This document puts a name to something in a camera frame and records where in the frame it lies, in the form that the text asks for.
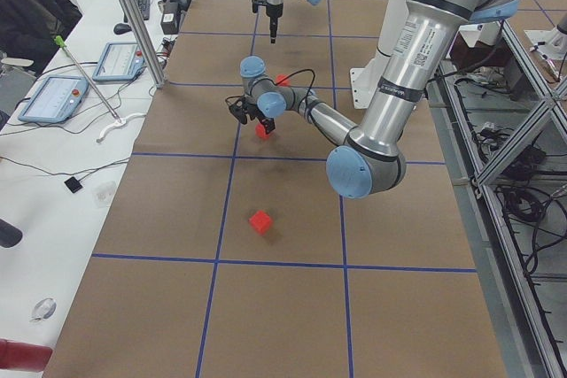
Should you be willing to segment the red cube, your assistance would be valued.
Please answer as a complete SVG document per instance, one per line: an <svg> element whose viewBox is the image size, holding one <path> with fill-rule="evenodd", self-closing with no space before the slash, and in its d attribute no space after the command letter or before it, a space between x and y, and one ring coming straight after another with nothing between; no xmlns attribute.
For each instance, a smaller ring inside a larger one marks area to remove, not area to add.
<svg viewBox="0 0 567 378"><path fill-rule="evenodd" d="M266 134L265 130L263 130L261 127L259 127L259 124L255 127L255 134L261 140L267 140L271 136L271 134Z"/></svg>
<svg viewBox="0 0 567 378"><path fill-rule="evenodd" d="M285 76L283 74L278 74L275 78L275 84L276 86L281 86L281 87L290 87L290 80L288 76Z"/></svg>
<svg viewBox="0 0 567 378"><path fill-rule="evenodd" d="M272 218L267 212L258 210L248 220L252 229L260 235L264 235L273 225Z"/></svg>

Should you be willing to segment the black power adapter box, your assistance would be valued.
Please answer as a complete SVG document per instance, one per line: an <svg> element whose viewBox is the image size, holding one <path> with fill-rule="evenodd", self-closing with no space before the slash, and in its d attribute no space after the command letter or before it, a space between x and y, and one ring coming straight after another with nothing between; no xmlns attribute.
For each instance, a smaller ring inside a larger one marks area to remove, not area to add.
<svg viewBox="0 0 567 378"><path fill-rule="evenodd" d="M179 5L177 2L167 0L162 4L160 25L164 35L176 35L178 33L179 14Z"/></svg>

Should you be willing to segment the brown paper table mat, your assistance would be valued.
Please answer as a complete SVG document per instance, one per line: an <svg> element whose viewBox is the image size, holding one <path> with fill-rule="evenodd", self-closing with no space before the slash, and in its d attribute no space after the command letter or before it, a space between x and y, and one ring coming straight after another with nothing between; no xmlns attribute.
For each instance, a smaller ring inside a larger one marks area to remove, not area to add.
<svg viewBox="0 0 567 378"><path fill-rule="evenodd" d="M256 55L360 120L349 72L387 0L285 0L275 44L250 3L193 0L46 375L504 376L427 103L402 183L350 200L298 114L261 140L224 102Z"/></svg>

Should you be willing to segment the white curved plastic piece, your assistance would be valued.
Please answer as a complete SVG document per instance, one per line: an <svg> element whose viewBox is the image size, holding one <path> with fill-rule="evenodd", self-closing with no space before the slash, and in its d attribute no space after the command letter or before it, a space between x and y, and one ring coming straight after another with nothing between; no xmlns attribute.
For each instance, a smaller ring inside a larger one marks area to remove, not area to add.
<svg viewBox="0 0 567 378"><path fill-rule="evenodd" d="M118 117L113 123L105 126L101 130L96 142L101 143L112 130L125 127L131 120L144 118L145 116L145 113L135 112L127 115L126 117Z"/></svg>

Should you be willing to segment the black computer mouse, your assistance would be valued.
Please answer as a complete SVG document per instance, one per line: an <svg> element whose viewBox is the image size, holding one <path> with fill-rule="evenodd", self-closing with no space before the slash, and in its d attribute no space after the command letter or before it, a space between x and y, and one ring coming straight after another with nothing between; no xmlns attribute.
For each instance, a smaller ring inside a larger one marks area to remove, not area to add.
<svg viewBox="0 0 567 378"><path fill-rule="evenodd" d="M124 35L132 30L131 26L127 23L118 23L114 26L113 32L116 35Z"/></svg>

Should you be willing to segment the far teach pendant tablet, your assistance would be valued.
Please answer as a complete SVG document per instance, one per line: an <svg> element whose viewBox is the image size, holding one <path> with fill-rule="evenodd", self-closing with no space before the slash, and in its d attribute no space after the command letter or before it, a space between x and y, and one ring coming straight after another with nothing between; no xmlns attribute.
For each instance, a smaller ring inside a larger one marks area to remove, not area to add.
<svg viewBox="0 0 567 378"><path fill-rule="evenodd" d="M132 81L144 65L143 53L136 42L109 42L97 61L92 78L102 83Z"/></svg>

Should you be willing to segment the teach pendant tablet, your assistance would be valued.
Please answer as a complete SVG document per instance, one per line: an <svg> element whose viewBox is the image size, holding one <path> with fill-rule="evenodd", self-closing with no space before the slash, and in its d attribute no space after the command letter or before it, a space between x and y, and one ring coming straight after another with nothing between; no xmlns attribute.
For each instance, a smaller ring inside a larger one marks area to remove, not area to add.
<svg viewBox="0 0 567 378"><path fill-rule="evenodd" d="M132 81L144 65L143 53L136 42L109 42L97 61L92 78L102 83Z"/></svg>
<svg viewBox="0 0 567 378"><path fill-rule="evenodd" d="M32 95L19 114L19 121L55 124L69 119L87 94L89 84L84 77L48 77Z"/></svg>

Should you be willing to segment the small black square device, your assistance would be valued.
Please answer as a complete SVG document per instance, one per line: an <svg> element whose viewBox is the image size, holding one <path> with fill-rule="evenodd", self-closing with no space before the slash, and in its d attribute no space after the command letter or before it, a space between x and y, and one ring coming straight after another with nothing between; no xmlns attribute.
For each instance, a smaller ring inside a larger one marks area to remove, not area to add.
<svg viewBox="0 0 567 378"><path fill-rule="evenodd" d="M83 188L82 183L74 176L67 178L64 181L64 184L67 187L67 189L73 194L77 193L79 190Z"/></svg>

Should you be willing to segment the near teach pendant tablet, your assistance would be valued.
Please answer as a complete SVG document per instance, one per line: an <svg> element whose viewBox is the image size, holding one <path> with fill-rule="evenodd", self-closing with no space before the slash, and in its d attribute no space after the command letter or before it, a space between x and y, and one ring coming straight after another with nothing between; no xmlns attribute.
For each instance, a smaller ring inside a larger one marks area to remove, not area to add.
<svg viewBox="0 0 567 378"><path fill-rule="evenodd" d="M19 121L55 124L69 119L87 94L89 84L84 77L48 77L32 95L19 114Z"/></svg>

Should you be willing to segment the person in black jacket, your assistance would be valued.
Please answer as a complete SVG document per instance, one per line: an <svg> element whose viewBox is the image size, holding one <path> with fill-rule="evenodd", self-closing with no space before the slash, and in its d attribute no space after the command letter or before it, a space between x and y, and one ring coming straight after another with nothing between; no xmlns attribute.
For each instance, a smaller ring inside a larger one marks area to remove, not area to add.
<svg viewBox="0 0 567 378"><path fill-rule="evenodd" d="M1 0L1 51L41 73L58 51L54 38L68 37L81 18L70 0Z"/></svg>

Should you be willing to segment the clear tape roll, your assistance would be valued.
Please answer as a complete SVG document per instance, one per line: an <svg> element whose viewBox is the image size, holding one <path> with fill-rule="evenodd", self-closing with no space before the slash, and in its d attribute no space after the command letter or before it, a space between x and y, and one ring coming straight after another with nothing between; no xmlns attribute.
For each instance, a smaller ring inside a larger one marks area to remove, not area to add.
<svg viewBox="0 0 567 378"><path fill-rule="evenodd" d="M57 309L57 302L47 297L38 301L32 309L30 315L31 322L39 322L49 319Z"/></svg>

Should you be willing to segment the red cylinder object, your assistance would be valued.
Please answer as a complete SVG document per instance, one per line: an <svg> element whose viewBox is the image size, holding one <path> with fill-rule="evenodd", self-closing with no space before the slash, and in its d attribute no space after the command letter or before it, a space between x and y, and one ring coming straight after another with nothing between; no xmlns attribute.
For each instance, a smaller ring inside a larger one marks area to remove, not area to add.
<svg viewBox="0 0 567 378"><path fill-rule="evenodd" d="M1 368L3 370L42 372L53 350L49 346L1 340Z"/></svg>

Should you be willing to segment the aluminium frame post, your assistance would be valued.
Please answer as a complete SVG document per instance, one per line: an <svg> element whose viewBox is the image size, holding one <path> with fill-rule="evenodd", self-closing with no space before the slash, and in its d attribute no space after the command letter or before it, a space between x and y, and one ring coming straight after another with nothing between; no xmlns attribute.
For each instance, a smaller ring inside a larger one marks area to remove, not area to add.
<svg viewBox="0 0 567 378"><path fill-rule="evenodd" d="M157 89L161 89L166 82L166 77L159 63L158 56L151 41L150 34L144 24L142 13L136 0L119 0L120 6L128 18L136 41L143 53L146 66L153 78Z"/></svg>

